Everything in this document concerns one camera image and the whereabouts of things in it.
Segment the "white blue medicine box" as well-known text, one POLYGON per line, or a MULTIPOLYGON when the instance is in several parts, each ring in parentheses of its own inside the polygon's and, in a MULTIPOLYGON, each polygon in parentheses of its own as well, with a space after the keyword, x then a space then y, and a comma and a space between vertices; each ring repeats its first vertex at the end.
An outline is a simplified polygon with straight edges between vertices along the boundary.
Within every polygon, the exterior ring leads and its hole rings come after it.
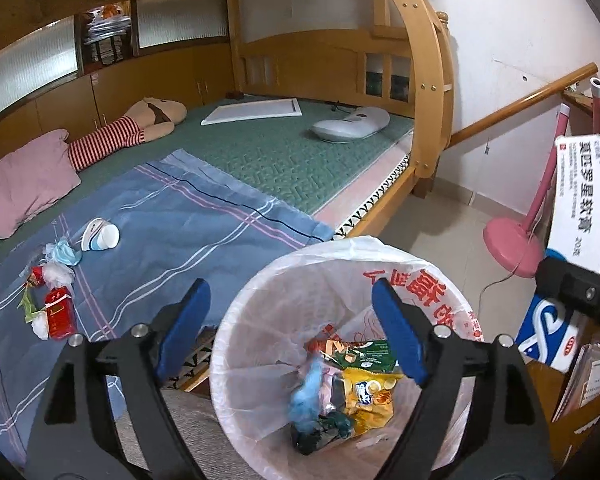
MULTIPOLYGON (((600 134, 560 136, 547 257, 600 273, 600 134)), ((570 369, 584 316, 549 292, 535 292, 516 344, 524 356, 558 372, 570 369)))

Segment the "yellow snack bag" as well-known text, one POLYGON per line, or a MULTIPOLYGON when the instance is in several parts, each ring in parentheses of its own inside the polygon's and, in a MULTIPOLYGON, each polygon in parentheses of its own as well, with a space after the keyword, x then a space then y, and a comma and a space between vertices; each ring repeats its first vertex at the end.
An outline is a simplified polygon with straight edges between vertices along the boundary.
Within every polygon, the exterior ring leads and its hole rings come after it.
POLYGON ((353 435, 385 427, 393 418, 393 390, 400 373, 376 373, 349 367, 342 372, 344 414, 352 420, 353 435))

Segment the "green wafer wrapper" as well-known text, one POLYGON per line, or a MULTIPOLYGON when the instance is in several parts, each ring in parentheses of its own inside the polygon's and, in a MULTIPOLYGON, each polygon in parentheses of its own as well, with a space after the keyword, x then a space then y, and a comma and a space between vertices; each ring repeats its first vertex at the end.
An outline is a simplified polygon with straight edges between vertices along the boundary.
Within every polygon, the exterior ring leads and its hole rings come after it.
POLYGON ((399 367, 398 360, 385 340, 311 340, 306 344, 306 350, 340 370, 352 367, 373 373, 392 373, 399 367))

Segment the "paper cup with stripes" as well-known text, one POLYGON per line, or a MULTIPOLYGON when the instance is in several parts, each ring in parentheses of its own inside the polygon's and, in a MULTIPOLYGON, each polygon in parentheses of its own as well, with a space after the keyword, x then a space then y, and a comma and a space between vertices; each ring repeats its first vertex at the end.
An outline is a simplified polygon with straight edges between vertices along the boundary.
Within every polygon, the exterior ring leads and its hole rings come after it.
POLYGON ((120 231, 113 223, 94 218, 87 223, 81 240, 82 252, 102 252, 118 246, 120 231))

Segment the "pink plastic bag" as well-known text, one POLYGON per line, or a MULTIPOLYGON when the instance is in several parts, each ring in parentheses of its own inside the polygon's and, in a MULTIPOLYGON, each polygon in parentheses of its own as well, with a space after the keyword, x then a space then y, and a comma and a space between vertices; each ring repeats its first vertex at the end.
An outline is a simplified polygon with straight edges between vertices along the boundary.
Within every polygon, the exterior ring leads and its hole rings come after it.
POLYGON ((320 390, 323 374, 323 361, 314 354, 309 360, 302 384, 291 395, 288 416, 300 434, 310 434, 316 426, 318 416, 321 415, 320 390))

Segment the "white trash bin with liner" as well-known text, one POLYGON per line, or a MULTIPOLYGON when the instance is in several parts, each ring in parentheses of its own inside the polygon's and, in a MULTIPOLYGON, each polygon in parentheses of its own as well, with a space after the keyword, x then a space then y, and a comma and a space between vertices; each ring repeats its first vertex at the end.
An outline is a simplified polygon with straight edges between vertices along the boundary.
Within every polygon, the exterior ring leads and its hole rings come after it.
POLYGON ((478 340, 477 315, 433 264, 377 238, 313 245, 280 257, 235 297, 215 336, 211 392, 228 440, 267 479, 370 479, 410 418, 419 386, 391 384, 393 415, 385 426, 303 455, 291 441, 288 404, 319 359, 326 380, 345 367, 398 370, 372 307, 372 288, 387 281, 434 325, 478 340))

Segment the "cardboard box with books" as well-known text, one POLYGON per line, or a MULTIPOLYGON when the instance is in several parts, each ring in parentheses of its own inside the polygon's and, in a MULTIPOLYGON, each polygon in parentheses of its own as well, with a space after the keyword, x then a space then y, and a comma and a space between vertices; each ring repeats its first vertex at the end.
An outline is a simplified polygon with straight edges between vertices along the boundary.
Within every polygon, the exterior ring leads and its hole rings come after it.
POLYGON ((560 469, 600 420, 600 332, 579 347, 567 373, 536 361, 527 370, 548 423, 550 456, 560 469))

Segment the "grey trouser knee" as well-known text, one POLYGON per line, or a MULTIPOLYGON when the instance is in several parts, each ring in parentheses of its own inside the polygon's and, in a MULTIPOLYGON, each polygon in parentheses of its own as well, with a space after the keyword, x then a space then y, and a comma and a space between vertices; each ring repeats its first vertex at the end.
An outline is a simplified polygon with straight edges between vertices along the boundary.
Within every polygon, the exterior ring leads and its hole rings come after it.
POLYGON ((230 444, 210 399, 172 389, 161 393, 189 453, 207 479, 261 479, 230 444))

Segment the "red cigarette box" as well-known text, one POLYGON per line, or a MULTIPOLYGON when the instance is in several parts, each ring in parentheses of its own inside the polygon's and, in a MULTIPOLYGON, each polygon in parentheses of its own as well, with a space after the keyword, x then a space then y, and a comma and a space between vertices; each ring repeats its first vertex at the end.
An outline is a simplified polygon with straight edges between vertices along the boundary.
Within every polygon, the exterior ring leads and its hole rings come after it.
POLYGON ((72 295, 67 286, 52 289, 45 296, 44 308, 50 338, 61 340, 76 332, 72 295))

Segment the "light green wrapper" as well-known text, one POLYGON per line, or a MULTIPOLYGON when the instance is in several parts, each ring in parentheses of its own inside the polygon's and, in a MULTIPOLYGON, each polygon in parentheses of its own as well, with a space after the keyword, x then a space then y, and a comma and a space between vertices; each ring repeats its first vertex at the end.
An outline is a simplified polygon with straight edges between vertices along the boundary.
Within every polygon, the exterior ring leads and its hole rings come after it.
POLYGON ((40 314, 41 309, 36 305, 32 292, 33 286, 28 283, 23 286, 23 293, 18 308, 23 310, 24 322, 32 323, 40 314))

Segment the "crumpled white tissue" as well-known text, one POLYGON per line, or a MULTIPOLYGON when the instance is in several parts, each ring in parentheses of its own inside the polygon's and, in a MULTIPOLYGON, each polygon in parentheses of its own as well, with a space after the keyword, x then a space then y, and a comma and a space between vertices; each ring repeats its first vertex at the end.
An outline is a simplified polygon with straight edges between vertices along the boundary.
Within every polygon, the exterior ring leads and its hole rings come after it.
MULTIPOLYGON (((43 276, 45 284, 47 287, 47 292, 45 296, 54 288, 67 286, 72 295, 73 302, 73 292, 72 292, 72 283, 74 279, 74 273, 71 268, 68 266, 64 266, 61 263, 57 262, 46 262, 40 266, 43 270, 43 276)), ((38 338, 42 340, 52 339, 48 334, 47 320, 46 320, 46 312, 44 308, 44 300, 43 299, 42 307, 40 307, 41 312, 38 317, 31 323, 31 327, 33 333, 35 333, 38 338)))

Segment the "red snack wrapper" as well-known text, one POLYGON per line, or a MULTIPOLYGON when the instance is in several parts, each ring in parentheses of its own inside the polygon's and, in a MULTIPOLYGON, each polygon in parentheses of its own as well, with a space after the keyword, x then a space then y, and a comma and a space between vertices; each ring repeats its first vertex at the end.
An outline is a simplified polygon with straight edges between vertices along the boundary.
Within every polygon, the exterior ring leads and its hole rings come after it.
POLYGON ((31 287, 40 287, 45 284, 43 270, 40 266, 34 266, 31 269, 27 283, 31 287))

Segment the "dark green foil wrapper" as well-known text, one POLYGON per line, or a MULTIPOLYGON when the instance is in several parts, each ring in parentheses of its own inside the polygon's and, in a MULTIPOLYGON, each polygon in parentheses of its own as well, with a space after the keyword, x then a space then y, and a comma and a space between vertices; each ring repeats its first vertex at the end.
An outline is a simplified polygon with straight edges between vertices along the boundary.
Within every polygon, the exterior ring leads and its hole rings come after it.
POLYGON ((300 425, 293 422, 290 431, 294 449, 302 455, 310 455, 332 442, 348 440, 353 436, 354 422, 348 415, 332 411, 300 425))

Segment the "blue striped blanket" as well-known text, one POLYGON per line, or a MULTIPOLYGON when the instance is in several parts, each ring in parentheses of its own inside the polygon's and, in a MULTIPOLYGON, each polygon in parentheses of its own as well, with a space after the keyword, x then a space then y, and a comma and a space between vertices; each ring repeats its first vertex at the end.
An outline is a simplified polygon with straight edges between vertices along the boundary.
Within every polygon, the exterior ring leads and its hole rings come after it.
POLYGON ((61 343, 35 336, 20 308, 24 271, 61 237, 78 242, 101 218, 116 247, 86 252, 72 283, 78 331, 111 339, 178 302, 193 281, 211 288, 204 322, 218 325, 254 274, 282 255, 329 240, 330 226, 188 154, 143 162, 66 209, 0 263, 0 451, 26 448, 61 343))

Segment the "wooden stair handrail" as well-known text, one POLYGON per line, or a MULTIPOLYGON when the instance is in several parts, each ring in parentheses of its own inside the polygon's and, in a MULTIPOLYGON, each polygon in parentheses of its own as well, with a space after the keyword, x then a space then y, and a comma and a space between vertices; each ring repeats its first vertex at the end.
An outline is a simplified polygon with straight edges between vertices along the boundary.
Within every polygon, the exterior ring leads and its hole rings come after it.
POLYGON ((588 77, 595 76, 598 73, 598 67, 595 63, 591 62, 585 64, 576 70, 562 76, 554 81, 544 84, 543 87, 535 90, 526 96, 510 103, 502 108, 499 108, 495 112, 486 115, 476 122, 473 122, 469 126, 458 130, 453 133, 451 140, 448 144, 448 148, 454 148, 455 145, 460 144, 484 130, 489 129, 504 120, 513 117, 514 115, 528 110, 528 108, 539 104, 551 96, 556 96, 558 93, 562 93, 565 88, 570 87, 572 84, 585 80, 588 77))

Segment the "pink pillow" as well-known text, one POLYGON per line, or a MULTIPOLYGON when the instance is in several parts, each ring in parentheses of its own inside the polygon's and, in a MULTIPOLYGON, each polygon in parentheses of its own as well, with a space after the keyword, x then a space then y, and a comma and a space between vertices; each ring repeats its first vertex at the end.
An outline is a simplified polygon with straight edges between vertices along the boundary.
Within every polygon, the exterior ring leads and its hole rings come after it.
POLYGON ((67 138, 56 129, 0 159, 0 240, 80 185, 67 138))

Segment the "white handheld appliance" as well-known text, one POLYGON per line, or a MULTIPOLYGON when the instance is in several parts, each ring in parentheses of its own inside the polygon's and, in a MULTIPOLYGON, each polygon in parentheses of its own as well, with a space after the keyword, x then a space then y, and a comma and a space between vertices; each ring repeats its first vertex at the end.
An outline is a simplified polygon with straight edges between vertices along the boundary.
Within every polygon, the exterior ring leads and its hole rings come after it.
POLYGON ((359 107, 341 119, 316 122, 311 131, 328 142, 344 143, 363 140, 385 129, 390 122, 388 112, 379 107, 359 107))

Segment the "striped plush doll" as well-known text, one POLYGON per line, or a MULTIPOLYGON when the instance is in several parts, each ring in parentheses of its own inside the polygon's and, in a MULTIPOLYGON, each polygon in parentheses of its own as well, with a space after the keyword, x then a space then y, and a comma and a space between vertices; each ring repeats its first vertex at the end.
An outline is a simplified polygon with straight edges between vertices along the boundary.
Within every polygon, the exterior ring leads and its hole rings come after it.
POLYGON ((186 118, 180 102, 143 98, 121 117, 69 144, 73 168, 80 172, 124 148, 159 140, 171 134, 186 118))

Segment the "green bed mat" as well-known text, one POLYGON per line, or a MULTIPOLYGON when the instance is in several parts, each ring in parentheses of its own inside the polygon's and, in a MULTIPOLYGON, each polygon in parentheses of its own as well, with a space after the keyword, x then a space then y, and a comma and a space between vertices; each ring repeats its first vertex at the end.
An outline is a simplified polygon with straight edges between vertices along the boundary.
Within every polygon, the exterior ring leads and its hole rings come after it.
POLYGON ((348 112, 332 104, 302 101, 297 117, 266 118, 205 126, 213 108, 190 110, 174 133, 125 148, 88 168, 81 183, 50 209, 0 240, 0 263, 19 244, 110 180, 143 162, 182 148, 261 192, 310 216, 332 212, 339 235, 350 231, 404 173, 410 161, 414 122, 392 115, 381 132, 351 143, 328 143, 311 130, 316 122, 348 112))

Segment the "white flat board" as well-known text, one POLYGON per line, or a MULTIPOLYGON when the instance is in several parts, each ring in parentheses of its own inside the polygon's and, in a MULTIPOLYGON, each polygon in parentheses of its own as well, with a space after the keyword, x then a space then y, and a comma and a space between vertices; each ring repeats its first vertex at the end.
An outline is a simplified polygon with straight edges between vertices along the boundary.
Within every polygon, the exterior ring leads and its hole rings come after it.
POLYGON ((297 99, 240 102, 218 106, 200 124, 211 126, 266 118, 299 117, 302 110, 297 99))

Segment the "stack of papers on shelf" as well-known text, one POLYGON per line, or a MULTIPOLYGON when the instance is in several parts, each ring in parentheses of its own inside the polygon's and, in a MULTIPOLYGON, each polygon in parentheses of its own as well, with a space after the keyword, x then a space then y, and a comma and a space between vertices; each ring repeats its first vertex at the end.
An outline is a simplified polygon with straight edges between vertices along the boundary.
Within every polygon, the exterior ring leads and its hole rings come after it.
POLYGON ((76 17, 76 33, 84 72, 116 64, 133 53, 132 15, 129 0, 106 3, 76 17))

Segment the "wooden bunk bed frame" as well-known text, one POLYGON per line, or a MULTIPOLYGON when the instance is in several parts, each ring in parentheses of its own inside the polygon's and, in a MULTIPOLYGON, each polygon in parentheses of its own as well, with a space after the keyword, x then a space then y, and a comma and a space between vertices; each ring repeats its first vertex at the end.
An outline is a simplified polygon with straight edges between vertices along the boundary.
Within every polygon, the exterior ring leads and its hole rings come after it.
MULTIPOLYGON (((83 11, 108 0, 0 0, 0 49, 36 26, 58 16, 83 11)), ((224 66, 232 71, 235 87, 262 96, 298 96, 317 101, 367 104, 363 91, 363 58, 369 53, 406 55, 412 61, 413 99, 389 102, 389 110, 415 119, 414 158, 406 172, 410 182, 434 172, 451 136, 453 69, 449 34, 427 0, 392 0, 401 26, 371 29, 323 29, 288 32, 245 42, 230 36, 224 66)), ((230 0, 230 15, 239 13, 230 0)), ((15 304, 12 274, 30 254, 17 245, 0 262, 0 375, 28 378, 48 372, 54 356, 30 358, 36 337, 23 322, 15 304)))

